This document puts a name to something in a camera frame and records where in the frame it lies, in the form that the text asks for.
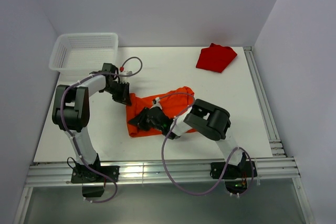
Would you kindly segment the orange t-shirt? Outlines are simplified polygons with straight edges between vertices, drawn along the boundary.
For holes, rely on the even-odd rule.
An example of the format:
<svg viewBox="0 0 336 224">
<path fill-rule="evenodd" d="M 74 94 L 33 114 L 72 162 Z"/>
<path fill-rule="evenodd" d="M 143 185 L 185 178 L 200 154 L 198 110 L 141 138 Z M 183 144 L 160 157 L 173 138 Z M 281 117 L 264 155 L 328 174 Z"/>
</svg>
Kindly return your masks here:
<svg viewBox="0 0 336 224">
<path fill-rule="evenodd" d="M 126 106 L 126 117 L 127 117 L 127 129 L 130 137 L 145 137 L 152 135 L 161 135 L 162 133 L 156 129 L 150 129 L 144 131 L 139 129 L 137 126 L 129 124 L 129 121 L 136 117 L 144 108 L 150 108 L 153 105 L 153 100 L 157 97 L 160 97 L 160 104 L 163 108 L 163 112 L 168 117 L 172 118 L 181 112 L 184 108 L 190 105 L 193 102 L 193 99 L 185 94 L 176 94 L 173 93 L 188 93 L 194 95 L 194 91 L 187 87 L 180 87 L 176 90 L 169 91 L 164 94 L 152 95 L 149 97 L 139 98 L 135 93 L 130 93 L 131 106 Z"/>
</svg>

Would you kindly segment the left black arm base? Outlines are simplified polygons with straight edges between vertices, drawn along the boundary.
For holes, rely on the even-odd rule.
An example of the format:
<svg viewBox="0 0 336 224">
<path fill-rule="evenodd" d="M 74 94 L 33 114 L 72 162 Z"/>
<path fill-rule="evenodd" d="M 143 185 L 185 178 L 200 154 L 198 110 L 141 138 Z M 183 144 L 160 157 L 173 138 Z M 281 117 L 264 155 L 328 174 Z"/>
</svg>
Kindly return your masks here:
<svg viewBox="0 0 336 224">
<path fill-rule="evenodd" d="M 99 172 L 111 177 L 115 182 L 119 177 L 119 166 L 101 166 Z M 100 198 L 105 190 L 107 179 L 87 170 L 86 172 L 72 170 L 72 184 L 82 184 L 82 195 L 86 198 Z"/>
</svg>

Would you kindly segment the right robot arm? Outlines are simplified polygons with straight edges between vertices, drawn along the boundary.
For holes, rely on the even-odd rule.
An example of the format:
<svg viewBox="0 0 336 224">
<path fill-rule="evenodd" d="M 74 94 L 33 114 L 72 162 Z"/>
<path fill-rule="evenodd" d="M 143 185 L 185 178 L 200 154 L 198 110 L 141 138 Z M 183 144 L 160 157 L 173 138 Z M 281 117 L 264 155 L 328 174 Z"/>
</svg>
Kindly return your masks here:
<svg viewBox="0 0 336 224">
<path fill-rule="evenodd" d="M 225 109 L 197 99 L 182 114 L 168 117 L 160 98 L 153 100 L 150 108 L 145 107 L 128 123 L 141 131 L 158 130 L 168 139 L 175 140 L 189 130 L 196 130 L 201 135 L 215 141 L 223 153 L 228 173 L 234 177 L 245 171 L 246 154 L 238 148 L 232 135 L 228 134 L 231 126 L 230 114 Z"/>
</svg>

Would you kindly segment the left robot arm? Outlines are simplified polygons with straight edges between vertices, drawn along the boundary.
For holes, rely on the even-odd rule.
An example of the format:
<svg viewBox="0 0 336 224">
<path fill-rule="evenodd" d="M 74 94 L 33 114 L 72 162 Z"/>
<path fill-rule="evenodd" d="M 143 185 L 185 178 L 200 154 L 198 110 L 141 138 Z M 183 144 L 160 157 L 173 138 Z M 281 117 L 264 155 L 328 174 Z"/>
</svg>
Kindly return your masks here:
<svg viewBox="0 0 336 224">
<path fill-rule="evenodd" d="M 89 99 L 95 93 L 107 92 L 113 101 L 127 106 L 131 105 L 129 83 L 123 81 L 132 72 L 122 72 L 111 63 L 104 63 L 98 72 L 90 77 L 67 86 L 56 88 L 52 112 L 52 122 L 68 136 L 74 149 L 76 159 L 73 172 L 91 182 L 102 176 L 98 153 L 92 146 L 87 125 L 90 119 Z"/>
</svg>

